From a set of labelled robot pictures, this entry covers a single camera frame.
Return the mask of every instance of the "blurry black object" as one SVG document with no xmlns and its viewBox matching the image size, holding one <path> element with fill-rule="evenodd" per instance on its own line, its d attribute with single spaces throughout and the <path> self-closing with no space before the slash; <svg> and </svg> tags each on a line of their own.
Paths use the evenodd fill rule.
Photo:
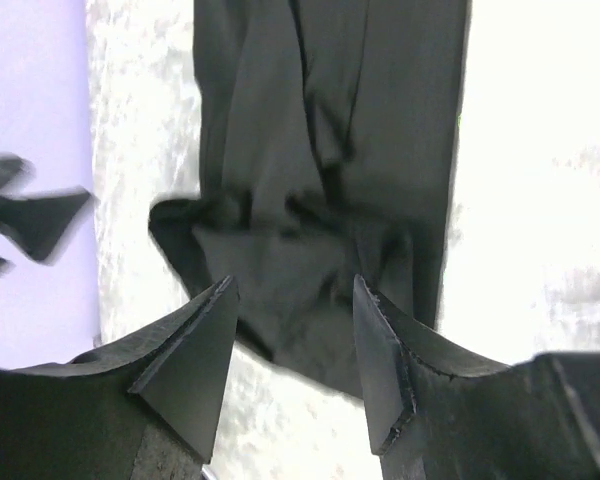
<svg viewBox="0 0 600 480">
<path fill-rule="evenodd" d="M 354 291 L 371 450 L 385 480 L 600 480 L 600 353 L 507 367 Z"/>
<path fill-rule="evenodd" d="M 91 199 L 83 189 L 53 196 L 15 198 L 5 187 L 25 177 L 31 166 L 15 155 L 0 155 L 0 234 L 30 259 L 48 263 L 60 239 Z M 0 270 L 7 261 L 0 258 Z"/>
<path fill-rule="evenodd" d="M 66 365 L 0 370 L 0 480 L 194 480 L 215 440 L 238 295 L 225 279 Z"/>
<path fill-rule="evenodd" d="M 195 2 L 202 196 L 150 231 L 191 295 L 236 276 L 256 353 L 361 396 L 356 273 L 434 326 L 466 19 L 466 0 Z"/>
</svg>

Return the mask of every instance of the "black trousers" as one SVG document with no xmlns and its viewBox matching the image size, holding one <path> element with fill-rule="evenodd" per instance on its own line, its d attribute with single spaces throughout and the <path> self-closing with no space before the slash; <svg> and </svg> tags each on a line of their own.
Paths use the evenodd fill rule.
<svg viewBox="0 0 600 480">
<path fill-rule="evenodd" d="M 465 0 L 196 0 L 201 198 L 150 230 L 191 295 L 225 275 L 238 339 L 361 396 L 364 275 L 434 326 Z"/>
</svg>

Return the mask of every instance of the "lavender wall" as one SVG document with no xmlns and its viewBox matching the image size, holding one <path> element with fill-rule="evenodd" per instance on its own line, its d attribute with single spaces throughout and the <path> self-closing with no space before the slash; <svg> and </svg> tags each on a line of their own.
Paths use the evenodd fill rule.
<svg viewBox="0 0 600 480">
<path fill-rule="evenodd" d="M 24 191 L 92 186 L 85 4 L 0 0 L 0 151 L 33 162 Z M 0 237 L 0 367 L 64 362 L 99 334 L 93 218 L 52 267 Z"/>
</svg>

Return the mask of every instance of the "white floor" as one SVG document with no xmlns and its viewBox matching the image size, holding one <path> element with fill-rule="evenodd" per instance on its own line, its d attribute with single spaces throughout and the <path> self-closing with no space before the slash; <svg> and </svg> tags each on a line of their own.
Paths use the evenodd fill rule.
<svg viewBox="0 0 600 480">
<path fill-rule="evenodd" d="M 156 195 L 197 191 L 190 0 L 88 0 L 102 335 L 185 301 Z M 600 349 L 600 0 L 475 0 L 441 330 L 514 363 Z M 234 352 L 220 479 L 374 479 L 361 406 Z"/>
</svg>

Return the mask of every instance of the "white surface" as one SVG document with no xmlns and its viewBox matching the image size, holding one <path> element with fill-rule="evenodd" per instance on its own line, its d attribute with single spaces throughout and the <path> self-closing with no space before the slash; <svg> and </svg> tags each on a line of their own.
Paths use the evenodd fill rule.
<svg viewBox="0 0 600 480">
<path fill-rule="evenodd" d="M 440 330 L 600 349 L 600 0 L 474 2 Z"/>
<path fill-rule="evenodd" d="M 146 232 L 197 191 L 192 2 L 90 0 L 102 330 L 184 302 Z M 505 362 L 600 348 L 600 0 L 476 0 L 442 332 Z M 380 478 L 360 405 L 234 352 L 220 479 Z"/>
</svg>

